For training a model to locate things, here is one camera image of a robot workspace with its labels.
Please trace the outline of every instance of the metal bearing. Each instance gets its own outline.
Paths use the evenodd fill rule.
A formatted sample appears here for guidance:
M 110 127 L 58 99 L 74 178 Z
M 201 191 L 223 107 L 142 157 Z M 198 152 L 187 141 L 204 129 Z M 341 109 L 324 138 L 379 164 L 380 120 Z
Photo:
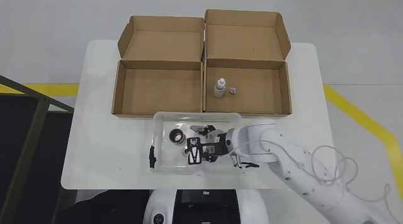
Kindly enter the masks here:
M 186 139 L 186 136 L 180 129 L 173 129 L 169 134 L 169 139 L 176 145 L 180 145 Z

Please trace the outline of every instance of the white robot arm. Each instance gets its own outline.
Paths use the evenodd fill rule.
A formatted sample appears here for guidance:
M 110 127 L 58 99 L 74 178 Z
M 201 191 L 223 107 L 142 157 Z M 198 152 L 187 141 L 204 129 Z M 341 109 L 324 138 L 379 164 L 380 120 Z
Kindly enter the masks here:
M 311 159 L 308 151 L 288 143 L 275 125 L 231 129 L 226 139 L 230 140 L 230 154 L 269 163 L 273 173 L 331 223 L 391 223 L 345 190 L 341 182 L 334 181 L 333 172 L 317 159 Z

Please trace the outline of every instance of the metal railing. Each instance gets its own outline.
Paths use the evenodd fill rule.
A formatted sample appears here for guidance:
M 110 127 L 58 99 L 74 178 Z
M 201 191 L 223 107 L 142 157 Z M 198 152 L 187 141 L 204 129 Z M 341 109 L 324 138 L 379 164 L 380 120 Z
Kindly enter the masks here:
M 31 96 L 38 99 L 37 108 L 33 115 L 30 128 L 21 149 L 20 157 L 17 161 L 13 177 L 3 202 L 3 207 L 0 211 L 0 223 L 12 223 L 22 191 L 24 189 L 32 158 L 38 145 L 42 127 L 45 123 L 46 115 L 49 112 L 49 106 L 52 104 L 56 107 L 66 110 L 67 113 L 73 113 L 74 108 L 42 93 L 34 91 L 29 87 L 19 84 L 18 82 L 12 81 L 4 76 L 0 76 L 0 84 L 22 92 L 26 96 Z

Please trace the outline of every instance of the bottle cap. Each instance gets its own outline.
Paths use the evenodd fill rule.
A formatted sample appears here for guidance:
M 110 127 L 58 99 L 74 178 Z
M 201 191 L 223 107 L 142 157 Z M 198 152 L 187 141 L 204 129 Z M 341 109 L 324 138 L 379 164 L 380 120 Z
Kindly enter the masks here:
M 225 79 L 224 79 L 224 78 L 221 78 L 221 79 L 219 80 L 219 85 L 220 85 L 220 86 L 225 86 Z

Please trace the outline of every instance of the white cable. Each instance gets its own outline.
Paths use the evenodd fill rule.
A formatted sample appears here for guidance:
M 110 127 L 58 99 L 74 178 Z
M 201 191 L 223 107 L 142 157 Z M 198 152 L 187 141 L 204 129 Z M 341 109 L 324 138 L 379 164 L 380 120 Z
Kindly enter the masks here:
M 268 141 L 268 140 L 258 140 L 258 141 L 253 141 L 253 142 L 245 142 L 245 143 L 242 143 L 241 145 L 247 145 L 247 144 L 249 145 L 250 143 L 270 143 L 270 144 L 276 145 L 277 147 L 280 147 L 280 148 L 284 151 L 284 153 L 295 163 L 295 165 L 296 165 L 298 168 L 300 168 L 299 163 L 298 163 L 298 162 L 285 150 L 285 148 L 282 147 L 281 145 L 279 145 L 279 144 L 277 144 L 277 143 L 275 143 L 275 142 L 272 142 L 272 141 Z M 233 148 L 233 149 L 229 152 L 229 155 L 231 155 L 233 152 L 235 152 L 235 150 L 239 149 L 239 148 L 241 147 L 241 145 L 238 145 L 236 148 Z M 320 148 L 331 148 L 331 149 L 335 150 L 335 151 L 342 157 L 342 159 L 336 164 L 336 167 L 335 167 L 335 169 L 334 169 L 334 175 L 333 175 L 334 178 L 333 178 L 333 179 L 323 179 L 323 178 L 320 178 L 320 177 L 316 174 L 316 172 L 315 172 L 315 168 L 314 168 L 314 155 L 315 155 L 315 153 L 316 153 Z M 240 156 L 242 156 L 242 157 L 244 157 L 244 158 L 246 158 L 246 159 L 250 159 L 251 156 L 252 156 L 252 155 L 248 155 L 249 157 L 246 157 L 244 154 L 236 154 L 236 155 L 240 155 Z M 389 184 L 386 184 L 386 185 L 385 185 L 385 187 L 384 187 L 384 189 L 383 189 L 383 196 L 380 197 L 380 198 L 378 198 L 378 199 L 365 199 L 365 198 L 359 197 L 357 194 L 353 193 L 353 192 L 348 188 L 348 185 L 349 185 L 351 182 L 353 182 L 353 181 L 357 178 L 357 175 L 358 175 L 358 164 L 357 164 L 357 162 L 356 162 L 353 158 L 351 158 L 351 157 L 345 157 L 337 148 L 332 147 L 332 146 L 329 146 L 329 145 L 321 145 L 321 146 L 318 146 L 318 147 L 312 152 L 312 154 L 311 154 L 311 156 L 310 156 L 310 164 L 311 164 L 311 167 L 312 167 L 312 172 L 313 172 L 313 174 L 310 174 L 310 173 L 307 172 L 305 169 L 302 169 L 302 168 L 300 168 L 300 169 L 302 169 L 302 170 L 303 170 L 306 174 L 308 174 L 310 177 L 313 177 L 314 179 L 316 179 L 320 184 L 323 184 L 323 185 L 325 185 L 325 186 L 332 186 L 332 185 L 333 185 L 338 179 L 340 179 L 340 178 L 344 175 L 344 173 L 346 172 L 347 160 L 351 160 L 351 161 L 354 163 L 354 165 L 355 165 L 355 173 L 354 173 L 354 176 L 345 184 L 345 186 L 343 186 L 343 193 L 342 193 L 341 199 L 342 199 L 343 196 L 344 196 L 344 188 L 345 188 L 347 191 L 349 191 L 349 192 L 350 192 L 352 195 L 354 195 L 356 198 L 358 198 L 358 199 L 360 199 L 360 200 L 362 200 L 362 201 L 365 201 L 365 202 L 376 203 L 376 202 L 379 202 L 379 201 L 381 201 L 381 200 L 384 200 L 384 201 L 385 201 L 385 205 L 386 205 L 386 209 L 387 209 L 389 215 L 396 221 L 397 224 L 400 224 L 400 222 L 397 220 L 397 218 L 392 214 L 392 211 L 390 210 L 389 204 L 388 204 L 388 201 L 387 201 L 387 196 L 388 196 L 388 194 L 389 194 L 389 192 L 390 192 L 390 185 L 389 185 Z M 338 171 L 338 169 L 339 169 L 339 164 L 340 164 L 341 162 L 344 162 L 343 170 L 340 172 L 340 174 L 339 174 L 338 176 L 336 176 L 337 171 Z

